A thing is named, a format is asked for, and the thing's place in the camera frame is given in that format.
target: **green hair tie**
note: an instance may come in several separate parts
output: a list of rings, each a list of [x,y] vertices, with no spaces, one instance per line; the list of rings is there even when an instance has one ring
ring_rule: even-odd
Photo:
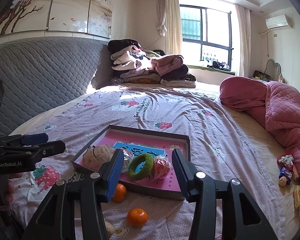
[[[139,172],[136,173],[136,168],[142,162],[145,162]],[[149,153],[142,153],[135,157],[129,165],[128,176],[132,180],[142,180],[150,175],[153,167],[154,159]]]

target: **white curtain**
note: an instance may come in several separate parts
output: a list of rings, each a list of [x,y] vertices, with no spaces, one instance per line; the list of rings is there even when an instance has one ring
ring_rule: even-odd
[[[181,54],[182,26],[179,0],[166,0],[167,54]]]
[[[240,64],[236,75],[248,77],[251,55],[250,10],[238,4],[234,4],[234,6],[238,16],[240,33]]]
[[[159,8],[159,17],[160,17],[160,24],[157,27],[157,30],[161,37],[164,37],[167,32],[167,28],[164,25],[166,22],[167,12],[166,12],[166,0],[158,0],[158,8]]]

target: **floral mural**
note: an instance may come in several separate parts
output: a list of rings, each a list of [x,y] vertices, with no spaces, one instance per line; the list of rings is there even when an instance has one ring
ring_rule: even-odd
[[[45,30],[50,3],[51,0],[10,0],[0,13],[0,35]]]
[[[0,13],[0,35],[48,29],[110,37],[111,20],[112,0],[10,0]]]
[[[112,0],[91,0],[88,33],[110,38]]]

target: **gray quilted headboard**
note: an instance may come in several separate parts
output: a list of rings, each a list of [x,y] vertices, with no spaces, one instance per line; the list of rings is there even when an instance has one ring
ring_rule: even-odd
[[[107,42],[74,37],[40,37],[0,44],[4,97],[0,136],[32,117],[96,89],[113,76]]]

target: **tray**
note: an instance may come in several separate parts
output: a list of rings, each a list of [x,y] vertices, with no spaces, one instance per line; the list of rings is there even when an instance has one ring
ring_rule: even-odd
[[[157,155],[166,155],[171,164],[172,150],[178,147],[185,159],[191,161],[190,140],[187,135],[109,125],[74,156],[71,160],[74,169],[80,173],[93,173],[94,171],[82,165],[82,156],[89,146],[103,144],[116,146],[116,148],[128,144],[135,156],[145,152],[147,149],[153,157]],[[145,178],[139,181],[132,181],[126,173],[122,173],[119,182],[124,184],[127,187],[127,190],[139,194],[174,200],[184,199],[180,192],[177,177],[173,168],[171,169],[170,174],[162,180],[151,181],[149,178]]]

